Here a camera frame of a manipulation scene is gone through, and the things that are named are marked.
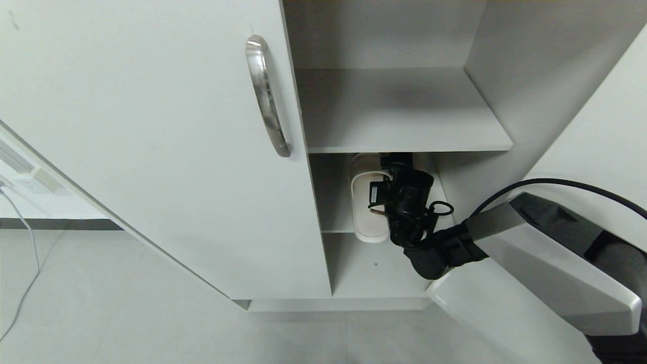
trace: white wall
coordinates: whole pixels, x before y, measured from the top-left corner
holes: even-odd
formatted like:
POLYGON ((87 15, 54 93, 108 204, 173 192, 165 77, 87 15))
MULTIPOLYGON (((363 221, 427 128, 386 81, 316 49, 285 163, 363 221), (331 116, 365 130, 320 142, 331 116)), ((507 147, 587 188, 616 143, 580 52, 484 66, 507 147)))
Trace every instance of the white wall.
MULTIPOLYGON (((34 166, 38 163, 25 153, 21 152, 16 145, 0 134, 0 141, 11 146, 18 154, 25 158, 34 166)), ((16 171, 0 160, 0 176, 8 179, 10 182, 16 175, 16 171)), ((61 186, 54 194, 35 194, 26 188, 13 182, 14 186, 4 188, 20 213, 25 218, 46 218, 46 219, 105 219, 106 217, 90 206, 83 199, 74 195, 72 192, 61 186)), ((0 198, 0 218, 17 218, 9 202, 5 198, 0 198)))
MULTIPOLYGON (((525 178, 581 181, 647 207, 646 65, 647 27, 525 178)), ((561 203, 647 251, 647 222, 622 205, 569 187, 543 185, 525 190, 561 203)), ((570 363, 594 362, 591 353, 584 351, 580 333, 557 320, 491 260, 458 268, 441 284, 447 289, 439 290, 440 299, 452 303, 460 298, 453 301, 457 304, 452 314, 503 357, 516 358, 518 363, 554 363, 546 360, 546 350, 538 350, 551 348, 551 355, 559 350, 572 358, 582 355, 570 363), (487 327, 483 323, 495 324, 487 327), (573 347, 581 350, 571 352, 573 347)))
POLYGON ((295 69, 462 67, 485 2, 285 1, 283 7, 295 69))
POLYGON ((644 1, 489 1, 465 70, 514 142, 437 155, 454 218, 519 181, 647 21, 644 1))
MULTIPOLYGON (((557 177, 610 190, 647 208, 647 27, 526 178, 557 177)), ((528 187, 647 251, 647 222, 590 192, 528 187)))

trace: gray floor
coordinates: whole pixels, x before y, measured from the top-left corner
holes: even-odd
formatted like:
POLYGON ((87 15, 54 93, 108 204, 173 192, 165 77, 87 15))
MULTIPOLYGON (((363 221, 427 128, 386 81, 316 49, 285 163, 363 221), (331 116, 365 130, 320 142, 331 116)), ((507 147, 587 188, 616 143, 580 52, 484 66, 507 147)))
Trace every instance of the gray floor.
MULTIPOLYGON (((14 329, 13 363, 503 363, 424 312, 251 314, 121 231, 37 231, 49 254, 14 329)), ((26 231, 0 231, 0 326, 35 270, 26 231)))

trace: metal door handle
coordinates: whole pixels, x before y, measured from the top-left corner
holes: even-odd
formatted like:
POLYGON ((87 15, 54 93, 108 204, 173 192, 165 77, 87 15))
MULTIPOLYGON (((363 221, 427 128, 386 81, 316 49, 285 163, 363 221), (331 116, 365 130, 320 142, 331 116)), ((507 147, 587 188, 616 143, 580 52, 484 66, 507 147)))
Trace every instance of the metal door handle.
POLYGON ((282 157, 290 156, 290 146, 285 141, 279 115, 276 113, 274 96, 270 87, 270 78, 267 74, 267 65, 265 63, 265 49, 267 43, 263 37, 253 35, 247 39, 245 45, 245 55, 247 56, 247 65, 249 73, 252 76, 254 92, 258 100, 258 107, 261 110, 263 123, 267 129, 267 135, 278 153, 282 157))

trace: cabinet door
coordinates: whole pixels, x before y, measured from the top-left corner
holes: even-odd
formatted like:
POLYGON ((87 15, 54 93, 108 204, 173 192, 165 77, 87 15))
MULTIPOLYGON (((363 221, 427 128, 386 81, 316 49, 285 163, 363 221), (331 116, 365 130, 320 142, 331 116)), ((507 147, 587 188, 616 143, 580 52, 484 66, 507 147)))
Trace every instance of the cabinet door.
POLYGON ((26 144, 233 299, 331 295, 279 1, 0 6, 0 119, 26 144), (254 33, 288 158, 250 80, 254 33))

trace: white container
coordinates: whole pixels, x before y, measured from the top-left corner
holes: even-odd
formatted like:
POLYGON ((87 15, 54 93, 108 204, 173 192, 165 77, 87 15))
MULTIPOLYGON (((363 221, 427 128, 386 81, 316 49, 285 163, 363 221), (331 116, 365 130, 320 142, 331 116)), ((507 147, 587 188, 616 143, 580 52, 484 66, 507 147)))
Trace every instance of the white container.
MULTIPOLYGON (((355 235, 363 242, 381 243, 389 238, 389 221, 386 216, 372 213, 368 205, 375 201, 376 190, 371 182, 391 176, 380 169, 380 154, 360 153, 354 156, 350 167, 351 198, 353 200, 353 223, 355 235)), ((384 211, 383 206, 374 207, 384 211)))

